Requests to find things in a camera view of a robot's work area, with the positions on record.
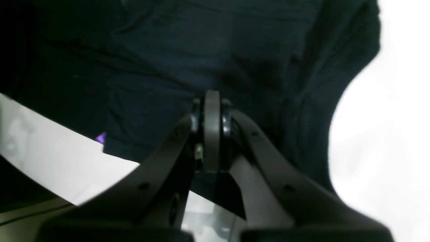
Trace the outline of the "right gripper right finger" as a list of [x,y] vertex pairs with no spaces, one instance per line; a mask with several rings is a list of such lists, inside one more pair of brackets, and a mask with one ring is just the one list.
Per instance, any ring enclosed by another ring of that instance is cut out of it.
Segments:
[[383,224],[350,208],[287,161],[260,127],[222,100],[228,172],[247,226],[241,242],[392,242]]

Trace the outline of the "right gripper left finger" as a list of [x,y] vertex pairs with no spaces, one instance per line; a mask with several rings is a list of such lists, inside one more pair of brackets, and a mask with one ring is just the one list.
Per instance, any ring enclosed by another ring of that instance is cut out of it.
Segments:
[[201,101],[133,172],[102,194],[45,222],[37,242],[193,242],[181,230],[195,174]]

